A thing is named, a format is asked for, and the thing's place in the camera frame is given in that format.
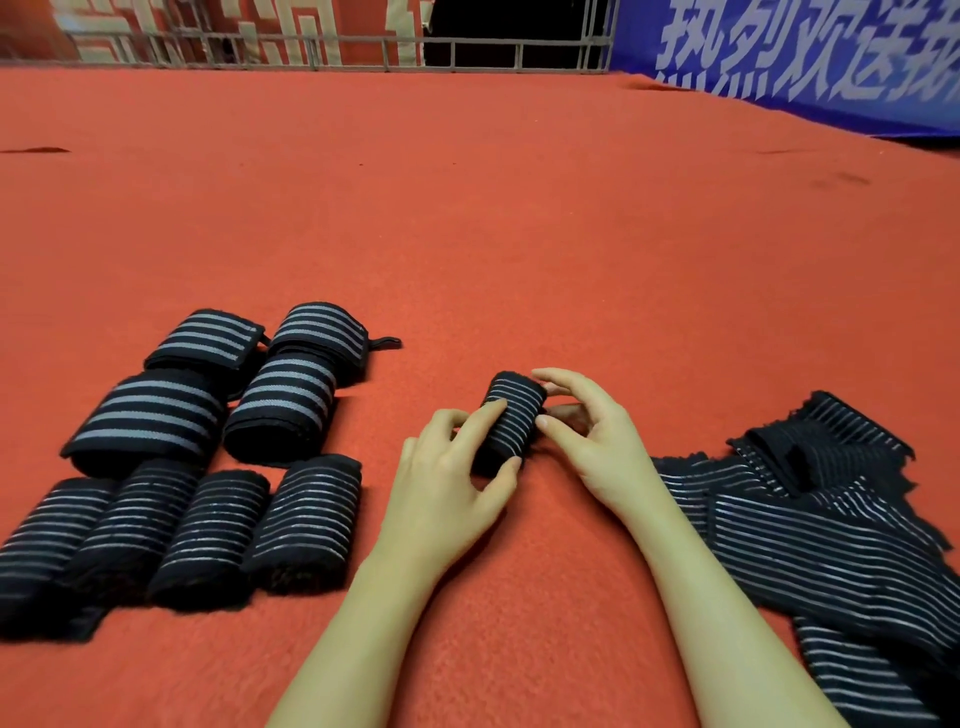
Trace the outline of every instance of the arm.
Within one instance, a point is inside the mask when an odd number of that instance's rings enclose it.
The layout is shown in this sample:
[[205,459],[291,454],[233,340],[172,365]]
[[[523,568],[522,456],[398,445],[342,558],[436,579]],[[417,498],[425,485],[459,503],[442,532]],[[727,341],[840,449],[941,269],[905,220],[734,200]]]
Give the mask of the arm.
[[537,426],[623,521],[646,558],[703,724],[846,726],[690,525],[626,410],[583,375],[540,369],[534,376],[548,383],[550,394],[580,401],[552,407]]
[[504,463],[483,492],[469,479],[477,448],[505,408],[500,400],[469,416],[441,410],[404,443],[376,545],[280,698],[271,728],[386,724],[403,655],[434,587],[516,488],[519,458]]

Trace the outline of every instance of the blue banner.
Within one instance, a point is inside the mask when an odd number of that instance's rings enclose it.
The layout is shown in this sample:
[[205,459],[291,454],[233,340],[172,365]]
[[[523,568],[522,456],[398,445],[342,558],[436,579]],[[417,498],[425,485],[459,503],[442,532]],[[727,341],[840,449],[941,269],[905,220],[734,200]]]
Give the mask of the blue banner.
[[883,136],[960,136],[960,0],[620,0],[612,69]]

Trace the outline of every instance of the left hand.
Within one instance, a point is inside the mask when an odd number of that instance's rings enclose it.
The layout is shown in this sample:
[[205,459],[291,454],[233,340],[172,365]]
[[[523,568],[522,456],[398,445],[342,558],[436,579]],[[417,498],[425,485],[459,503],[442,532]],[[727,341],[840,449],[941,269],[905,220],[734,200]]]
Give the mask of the left hand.
[[[521,460],[505,462],[483,491],[470,482],[470,466],[506,400],[473,414],[441,409],[403,443],[380,536],[371,556],[386,560],[431,586],[496,521],[516,489]],[[460,431],[454,436],[455,427]]]

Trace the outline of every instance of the red floor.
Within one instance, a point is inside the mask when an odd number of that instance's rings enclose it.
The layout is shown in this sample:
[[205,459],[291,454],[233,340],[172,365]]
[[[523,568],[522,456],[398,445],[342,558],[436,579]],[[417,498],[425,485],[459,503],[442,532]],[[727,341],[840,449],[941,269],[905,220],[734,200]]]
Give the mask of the red floor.
[[[595,377],[657,454],[718,454],[827,388],[916,448],[911,500],[960,543],[953,159],[614,77],[8,70],[0,98],[0,148],[70,150],[0,156],[0,536],[184,314],[272,330],[319,299],[406,342],[328,444],[364,463],[355,561],[402,439],[544,365]],[[0,722],[262,725],[342,596],[0,647]],[[696,724],[649,572],[550,457],[424,618],[395,723]]]

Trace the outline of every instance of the right hand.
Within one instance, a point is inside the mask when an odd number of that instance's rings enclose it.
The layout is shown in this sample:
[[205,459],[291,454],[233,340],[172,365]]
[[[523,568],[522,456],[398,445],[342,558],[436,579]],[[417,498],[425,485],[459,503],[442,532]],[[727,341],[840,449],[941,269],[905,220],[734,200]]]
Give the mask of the right hand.
[[599,384],[566,369],[535,369],[548,396],[579,402],[548,407],[537,429],[569,458],[587,488],[621,520],[640,503],[666,494],[627,410]]

